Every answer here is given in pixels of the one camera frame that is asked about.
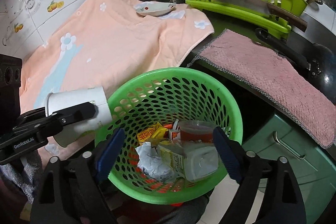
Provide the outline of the grey gloved left hand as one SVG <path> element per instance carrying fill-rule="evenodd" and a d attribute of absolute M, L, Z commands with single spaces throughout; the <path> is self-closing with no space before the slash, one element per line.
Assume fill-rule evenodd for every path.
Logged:
<path fill-rule="evenodd" d="M 21 157 L 19 163 L 21 166 L 14 166 L 14 161 L 1 165 L 1 172 L 22 190 L 29 203 L 33 203 L 43 174 L 42 159 L 39 153 L 34 151 Z"/>

